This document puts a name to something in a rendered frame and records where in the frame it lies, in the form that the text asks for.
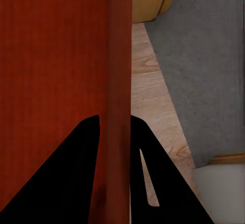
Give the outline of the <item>storage box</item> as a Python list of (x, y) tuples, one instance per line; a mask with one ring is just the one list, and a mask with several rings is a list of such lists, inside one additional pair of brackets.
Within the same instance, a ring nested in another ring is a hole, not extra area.
[(129, 224), (133, 0), (0, 0), (0, 212), (98, 115), (88, 224)]

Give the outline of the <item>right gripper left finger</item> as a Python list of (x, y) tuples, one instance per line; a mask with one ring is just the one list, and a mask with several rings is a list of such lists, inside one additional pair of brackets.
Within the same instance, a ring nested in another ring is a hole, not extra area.
[(88, 224), (99, 116), (81, 121), (0, 212), (0, 224)]

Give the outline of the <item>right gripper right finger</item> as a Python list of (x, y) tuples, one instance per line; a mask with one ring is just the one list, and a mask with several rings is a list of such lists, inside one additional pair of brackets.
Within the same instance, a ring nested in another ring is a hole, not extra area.
[[(159, 207), (148, 204), (140, 149)], [(130, 195), (132, 224), (214, 224), (147, 123), (133, 115)]]

